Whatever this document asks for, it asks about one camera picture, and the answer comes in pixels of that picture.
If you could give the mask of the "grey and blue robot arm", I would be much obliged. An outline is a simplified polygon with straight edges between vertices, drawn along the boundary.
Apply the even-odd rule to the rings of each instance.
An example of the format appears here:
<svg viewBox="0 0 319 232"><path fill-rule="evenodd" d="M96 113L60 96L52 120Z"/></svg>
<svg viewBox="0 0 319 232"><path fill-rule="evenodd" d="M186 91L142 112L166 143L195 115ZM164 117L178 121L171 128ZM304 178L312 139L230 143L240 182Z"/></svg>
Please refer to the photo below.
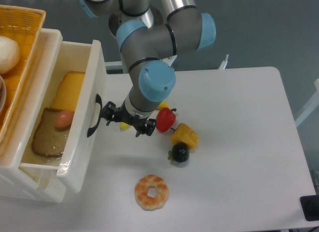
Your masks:
<svg viewBox="0 0 319 232"><path fill-rule="evenodd" d="M174 70L165 58L195 51L214 43L213 17L201 13L194 0L161 0L166 23L146 23L151 0L79 0L90 17L116 13L124 15L115 32L123 65L132 88L120 107L113 102L102 106L99 117L107 122L125 122L138 135L151 135L156 120L151 114L175 85Z"/></svg>

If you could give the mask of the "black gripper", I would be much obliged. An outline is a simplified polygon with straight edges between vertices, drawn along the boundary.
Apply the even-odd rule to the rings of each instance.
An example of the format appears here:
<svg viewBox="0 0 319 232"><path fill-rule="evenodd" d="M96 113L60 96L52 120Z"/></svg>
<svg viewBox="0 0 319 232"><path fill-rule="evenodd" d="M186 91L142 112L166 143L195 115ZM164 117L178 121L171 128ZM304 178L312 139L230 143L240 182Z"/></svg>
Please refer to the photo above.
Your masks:
<svg viewBox="0 0 319 232"><path fill-rule="evenodd" d="M101 117L106 120L106 126L111 122L124 122L136 129L136 137L140 135L151 136L156 128L156 119L148 119L149 114L142 111L129 111L124 104L117 107L109 101L102 109Z"/></svg>

